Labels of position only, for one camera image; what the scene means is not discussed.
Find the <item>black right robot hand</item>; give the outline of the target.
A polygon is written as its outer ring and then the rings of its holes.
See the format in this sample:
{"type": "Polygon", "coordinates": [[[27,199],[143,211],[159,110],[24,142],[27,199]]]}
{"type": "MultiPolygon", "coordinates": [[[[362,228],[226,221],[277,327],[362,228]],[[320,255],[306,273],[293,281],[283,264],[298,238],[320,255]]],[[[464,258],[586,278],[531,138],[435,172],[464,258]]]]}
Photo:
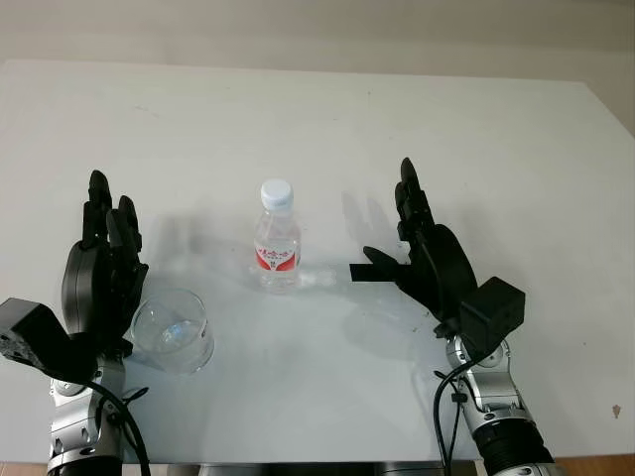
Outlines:
{"type": "Polygon", "coordinates": [[[476,278],[453,232],[434,221],[426,194],[408,158],[401,164],[395,201],[400,217],[398,235],[410,245],[410,263],[401,265],[371,246],[365,246],[363,253],[384,280],[395,283],[443,325],[455,327],[461,300],[476,290],[476,278]]]}

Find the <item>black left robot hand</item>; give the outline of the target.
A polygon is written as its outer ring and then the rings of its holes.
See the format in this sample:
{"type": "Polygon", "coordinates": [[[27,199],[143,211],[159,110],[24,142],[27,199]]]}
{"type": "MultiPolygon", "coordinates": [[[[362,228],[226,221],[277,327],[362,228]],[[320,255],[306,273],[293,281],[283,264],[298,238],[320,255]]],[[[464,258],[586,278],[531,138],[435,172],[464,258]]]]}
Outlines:
{"type": "Polygon", "coordinates": [[[149,266],[133,200],[112,202],[108,180],[91,173],[82,236],[70,249],[62,284],[63,318],[70,338],[97,355],[131,355],[124,338],[141,300],[149,266]]]}

